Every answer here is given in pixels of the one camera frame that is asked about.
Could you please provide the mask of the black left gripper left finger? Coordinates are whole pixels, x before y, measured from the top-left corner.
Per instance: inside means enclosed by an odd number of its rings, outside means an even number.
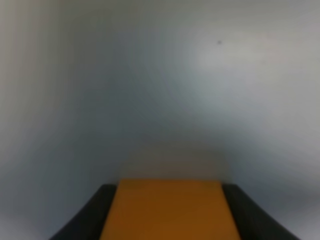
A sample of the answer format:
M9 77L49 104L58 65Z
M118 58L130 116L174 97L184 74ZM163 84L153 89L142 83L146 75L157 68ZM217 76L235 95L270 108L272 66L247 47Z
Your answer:
M57 233L52 240L98 240L111 209L117 186L104 184L84 207Z

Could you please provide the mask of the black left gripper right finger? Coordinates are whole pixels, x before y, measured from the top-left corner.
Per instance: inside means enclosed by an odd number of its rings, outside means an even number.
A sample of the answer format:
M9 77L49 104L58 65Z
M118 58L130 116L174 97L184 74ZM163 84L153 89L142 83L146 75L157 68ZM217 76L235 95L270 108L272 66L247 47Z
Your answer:
M298 240L236 184L224 183L222 190L242 240Z

